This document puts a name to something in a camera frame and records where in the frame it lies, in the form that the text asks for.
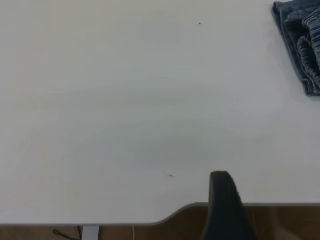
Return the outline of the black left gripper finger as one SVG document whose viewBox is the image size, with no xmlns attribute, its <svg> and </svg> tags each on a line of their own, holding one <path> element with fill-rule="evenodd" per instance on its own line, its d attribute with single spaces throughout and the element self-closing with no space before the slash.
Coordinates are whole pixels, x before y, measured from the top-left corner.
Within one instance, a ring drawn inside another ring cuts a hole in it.
<svg viewBox="0 0 320 240">
<path fill-rule="evenodd" d="M 226 171 L 210 174 L 207 223 L 203 240 L 251 240 L 253 227 L 238 193 Z"/>
</svg>

